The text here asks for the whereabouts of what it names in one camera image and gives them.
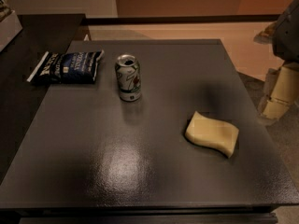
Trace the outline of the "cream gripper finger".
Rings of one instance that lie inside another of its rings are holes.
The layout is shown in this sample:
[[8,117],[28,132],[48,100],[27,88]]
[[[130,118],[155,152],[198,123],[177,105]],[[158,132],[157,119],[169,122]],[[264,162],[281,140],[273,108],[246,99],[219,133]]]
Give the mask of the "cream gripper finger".
[[263,97],[258,105],[263,119],[280,119],[299,98],[299,63],[285,62],[279,69],[268,70]]

